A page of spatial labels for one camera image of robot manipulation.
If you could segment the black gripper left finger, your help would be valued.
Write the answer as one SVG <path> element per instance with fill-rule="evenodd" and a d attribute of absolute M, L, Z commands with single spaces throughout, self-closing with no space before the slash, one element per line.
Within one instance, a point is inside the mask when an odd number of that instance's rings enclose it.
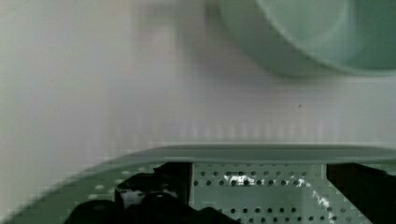
<path fill-rule="evenodd" d="M 239 224 L 213 207 L 190 206 L 192 164 L 167 162 L 132 175 L 113 200 L 80 203 L 64 224 Z"/>

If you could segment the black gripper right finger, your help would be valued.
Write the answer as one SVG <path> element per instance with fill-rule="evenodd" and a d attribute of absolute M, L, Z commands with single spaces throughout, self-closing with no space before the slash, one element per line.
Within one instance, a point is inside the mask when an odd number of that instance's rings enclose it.
<path fill-rule="evenodd" d="M 395 224 L 396 179 L 358 163 L 328 164 L 327 179 L 373 224 Z"/>

